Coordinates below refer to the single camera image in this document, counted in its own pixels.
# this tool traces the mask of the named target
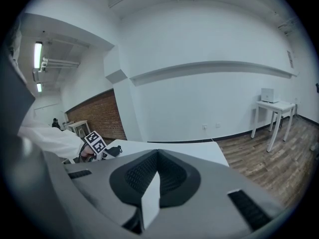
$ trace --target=baseboard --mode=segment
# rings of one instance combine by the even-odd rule
[[[315,125],[318,125],[318,126],[319,126],[319,123],[313,121],[312,119],[306,118],[306,117],[301,116],[301,115],[298,115],[298,116],[302,117],[304,120],[309,121],[309,122],[312,123],[312,124],[315,124]]]
[[[262,127],[257,128],[256,131],[265,129],[265,128],[269,127],[269,126],[270,126],[270,123],[267,124],[267,125],[264,125]],[[246,134],[251,134],[251,132],[252,132],[252,130],[249,130],[249,131],[246,131],[246,132],[232,134],[232,135],[223,136],[223,137],[217,137],[217,138],[212,138],[212,139],[193,140],[193,141],[148,141],[148,142],[153,142],[153,143],[197,143],[197,142],[221,141],[221,140],[227,140],[227,139],[243,136],[243,135],[246,135]]]

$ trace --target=white tabletop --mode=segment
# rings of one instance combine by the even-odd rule
[[[257,101],[257,104],[259,104],[261,106],[277,109],[277,110],[280,110],[280,111],[290,110],[291,108],[296,106],[295,104],[291,104],[291,103],[284,102],[284,101],[279,101],[279,102],[276,102],[276,103],[269,103],[269,102],[265,102],[265,101]]]
[[[83,124],[85,124],[87,122],[87,120],[80,120],[80,121],[78,121],[78,122],[76,122],[76,123],[73,123],[73,124],[70,124],[70,125],[68,125],[69,127],[77,127],[77,126],[80,126],[80,125],[83,125]]]
[[[171,151],[180,152],[193,157],[205,159],[208,161],[216,162],[225,166],[228,166],[227,160],[219,148],[218,144],[214,141],[200,142],[200,143],[152,143],[152,142],[139,142],[139,141],[126,141],[126,140],[114,140],[107,148],[117,147],[122,148],[122,153],[117,157],[123,157],[131,155],[136,152],[140,152],[148,149],[166,149]],[[114,158],[111,155],[106,157],[107,159]]]
[[[171,151],[180,152],[193,157],[205,159],[208,161],[216,162],[225,166],[228,166],[227,160],[219,148],[216,142],[201,142],[201,143],[152,143],[152,142],[137,142],[137,141],[125,141],[125,140],[114,140],[107,148],[117,147],[118,145],[122,148],[116,158],[121,158],[126,155],[131,155],[136,152],[143,150],[153,149],[166,149]],[[146,189],[142,197],[142,214],[144,228],[147,229],[152,223],[155,217],[160,211],[159,207],[160,199],[160,177],[156,173],[149,187]]]

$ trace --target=fluorescent light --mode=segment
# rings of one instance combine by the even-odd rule
[[[34,46],[34,68],[40,68],[42,42],[36,42]]]
[[[42,92],[41,83],[38,83],[36,86],[37,86],[37,88],[38,88],[38,92]]]

